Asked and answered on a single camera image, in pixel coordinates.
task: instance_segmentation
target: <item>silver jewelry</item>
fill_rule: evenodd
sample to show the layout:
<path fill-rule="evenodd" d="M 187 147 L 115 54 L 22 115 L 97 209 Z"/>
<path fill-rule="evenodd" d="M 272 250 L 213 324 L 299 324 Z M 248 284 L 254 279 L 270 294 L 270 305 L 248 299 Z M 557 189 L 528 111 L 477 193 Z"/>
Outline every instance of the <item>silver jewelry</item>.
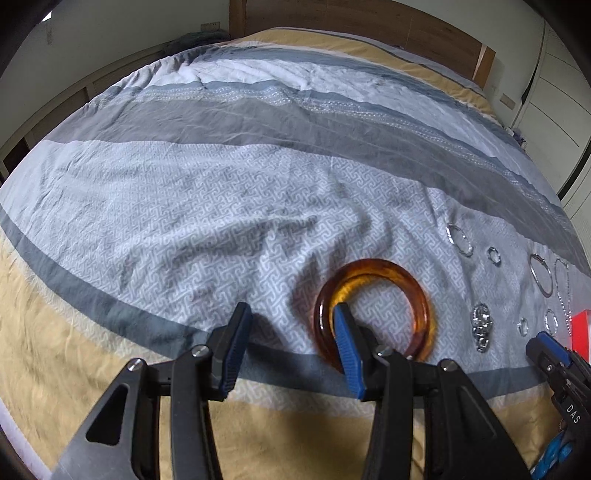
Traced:
<path fill-rule="evenodd" d="M 530 326 L 527 324 L 526 318 L 521 318 L 521 320 L 517 323 L 517 331 L 522 337 L 527 337 L 528 332 L 530 331 Z"/>
<path fill-rule="evenodd" d="M 464 250 L 462 249 L 453 239 L 452 237 L 452 230 L 455 230 L 456 232 L 458 232 L 462 238 L 468 242 L 468 250 Z M 462 230 L 460 227 L 458 227 L 457 225 L 454 225 L 453 223 L 448 223 L 447 224 L 447 228 L 446 228 L 446 232 L 447 232 L 447 238 L 449 238 L 449 242 L 452 245 L 455 245 L 456 248 L 458 249 L 458 251 L 464 255 L 464 257 L 471 257 L 472 253 L 474 252 L 474 247 L 472 246 L 472 243 L 468 240 L 468 237 L 466 236 L 466 234 L 464 233 L 464 230 Z"/>
<path fill-rule="evenodd" d="M 564 306 L 564 301 L 562 299 L 562 295 L 560 295 L 560 287 L 558 286 L 558 262 L 562 263 L 566 268 L 566 307 Z M 566 322 L 566 329 L 569 333 L 569 337 L 573 336 L 573 313 L 570 310 L 570 279 L 569 279 L 569 264 L 566 263 L 561 258 L 557 258 L 554 262 L 554 279 L 556 281 L 556 295 L 560 300 L 560 306 L 562 307 L 562 311 L 564 312 L 564 321 Z"/>
<path fill-rule="evenodd" d="M 542 264 L 542 267 L 544 267 L 546 269 L 546 271 L 548 272 L 548 275 L 550 276 L 550 291 L 545 291 L 544 290 L 544 287 L 540 283 L 540 280 L 538 279 L 538 275 L 536 275 L 535 270 L 534 270 L 534 267 L 531 264 L 531 260 L 532 259 L 537 260 L 538 262 L 540 262 Z M 535 282 L 538 284 L 538 288 L 542 292 L 542 295 L 544 297 L 546 297 L 546 298 L 550 298 L 552 296 L 552 292 L 554 291 L 554 282 L 552 281 L 552 272 L 548 268 L 548 265 L 546 264 L 546 260 L 544 260 L 538 254 L 531 254 L 530 255 L 530 270 L 531 270 L 531 274 L 534 276 Z"/>
<path fill-rule="evenodd" d="M 501 254 L 495 247 L 490 247 L 486 253 L 488 253 L 488 260 L 493 262 L 497 267 L 501 264 Z"/>
<path fill-rule="evenodd" d="M 549 315 L 551 315 L 553 318 L 552 323 L 548 321 Z M 548 332 L 550 335 L 555 336 L 556 332 L 558 332 L 558 319 L 556 318 L 554 312 L 550 309 L 548 309 L 546 315 L 544 316 L 544 325 L 546 327 L 546 332 Z"/>
<path fill-rule="evenodd" d="M 472 336 L 476 341 L 476 350 L 484 353 L 488 350 L 493 321 L 488 306 L 479 303 L 472 309 Z"/>

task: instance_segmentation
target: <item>white cabinet door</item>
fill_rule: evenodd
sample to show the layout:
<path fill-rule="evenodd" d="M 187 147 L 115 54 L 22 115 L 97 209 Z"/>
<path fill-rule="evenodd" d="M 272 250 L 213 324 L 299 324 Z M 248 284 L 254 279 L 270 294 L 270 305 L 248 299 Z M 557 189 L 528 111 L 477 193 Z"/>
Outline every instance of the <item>white cabinet door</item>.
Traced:
<path fill-rule="evenodd" d="M 526 152 L 558 192 L 591 136 L 591 87 L 551 29 L 539 76 L 516 127 L 527 141 Z"/>

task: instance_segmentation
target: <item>wrinkled sheet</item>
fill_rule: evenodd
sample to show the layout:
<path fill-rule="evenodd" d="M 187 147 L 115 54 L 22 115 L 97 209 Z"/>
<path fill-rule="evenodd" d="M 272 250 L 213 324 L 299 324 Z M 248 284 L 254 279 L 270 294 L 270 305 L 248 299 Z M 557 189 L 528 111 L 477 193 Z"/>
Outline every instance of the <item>wrinkled sheet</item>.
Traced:
<path fill-rule="evenodd" d="M 27 155 L 0 188 L 0 227 L 0 424 L 39 478 L 127 359 L 175 358 L 239 301 L 254 330 L 236 389 L 212 405 L 225 478 L 358 478 L 373 406 L 318 356 L 309 321 L 323 283 L 373 257 L 421 284 L 428 361 L 454 358 L 531 464 L 558 421 L 525 344 L 548 309 L 570 338 L 565 277 L 545 298 L 530 253 L 567 262 L 572 311 L 591 309 L 573 226 L 482 91 L 352 35 L 273 29 L 139 69 Z M 480 302 L 486 353 L 470 329 Z M 404 349 L 402 293 L 378 283 L 352 307 Z M 166 470 L 165 408 L 161 421 Z M 417 411 L 414 476 L 423 461 Z"/>

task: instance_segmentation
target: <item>red box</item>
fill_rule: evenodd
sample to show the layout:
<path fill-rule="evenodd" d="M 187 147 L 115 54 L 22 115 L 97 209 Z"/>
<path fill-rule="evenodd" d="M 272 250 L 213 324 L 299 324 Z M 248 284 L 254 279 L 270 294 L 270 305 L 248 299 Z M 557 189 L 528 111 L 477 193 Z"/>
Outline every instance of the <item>red box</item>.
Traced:
<path fill-rule="evenodd" d="M 589 362 L 589 323 L 591 310 L 583 310 L 573 317 L 573 350 Z"/>

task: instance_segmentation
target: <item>silver chain necklace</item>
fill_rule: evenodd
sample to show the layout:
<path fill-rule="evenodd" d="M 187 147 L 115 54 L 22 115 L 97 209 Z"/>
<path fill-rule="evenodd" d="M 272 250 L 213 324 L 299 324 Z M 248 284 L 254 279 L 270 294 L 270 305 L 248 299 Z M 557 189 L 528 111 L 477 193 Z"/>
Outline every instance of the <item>silver chain necklace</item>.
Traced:
<path fill-rule="evenodd" d="M 562 296 L 560 295 L 560 289 L 558 288 L 558 262 L 562 263 L 566 268 L 566 307 L 564 306 L 564 301 Z M 569 332 L 569 336 L 573 336 L 573 328 L 572 328 L 572 321 L 573 321 L 573 313 L 570 311 L 570 280 L 569 280 L 569 264 L 566 263 L 561 258 L 557 258 L 554 262 L 554 278 L 556 280 L 556 294 L 558 295 L 558 299 L 560 300 L 560 306 L 562 307 L 562 311 L 564 312 L 564 319 L 566 321 L 566 329 Z"/>

